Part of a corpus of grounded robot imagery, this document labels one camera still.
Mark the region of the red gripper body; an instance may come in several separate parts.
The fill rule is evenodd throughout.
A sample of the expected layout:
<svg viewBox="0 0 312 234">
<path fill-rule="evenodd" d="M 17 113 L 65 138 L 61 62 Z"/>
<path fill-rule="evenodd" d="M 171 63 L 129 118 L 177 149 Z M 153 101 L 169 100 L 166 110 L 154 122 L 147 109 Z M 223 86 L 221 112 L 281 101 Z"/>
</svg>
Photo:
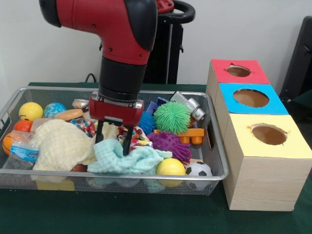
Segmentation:
<svg viewBox="0 0 312 234">
<path fill-rule="evenodd" d="M 144 110 L 144 101 L 134 103 L 114 102 L 108 99 L 100 100 L 99 94 L 91 94 L 89 113 L 93 119 L 104 122 L 117 122 L 124 126 L 136 126 Z"/>
</svg>

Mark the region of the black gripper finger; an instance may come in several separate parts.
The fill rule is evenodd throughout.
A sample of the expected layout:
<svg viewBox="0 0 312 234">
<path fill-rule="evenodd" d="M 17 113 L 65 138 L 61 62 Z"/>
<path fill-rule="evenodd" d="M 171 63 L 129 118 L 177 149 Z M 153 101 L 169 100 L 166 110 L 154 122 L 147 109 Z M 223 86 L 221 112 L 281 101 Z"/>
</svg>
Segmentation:
<svg viewBox="0 0 312 234">
<path fill-rule="evenodd" d="M 122 126 L 122 136 L 124 137 L 122 147 L 123 147 L 123 155 L 127 156 L 129 154 L 132 135 L 133 135 L 133 126 Z"/>
<path fill-rule="evenodd" d="M 102 129 L 103 129 L 103 121 L 99 120 L 97 124 L 95 144 L 103 141 L 104 136 L 102 134 Z"/>
</svg>

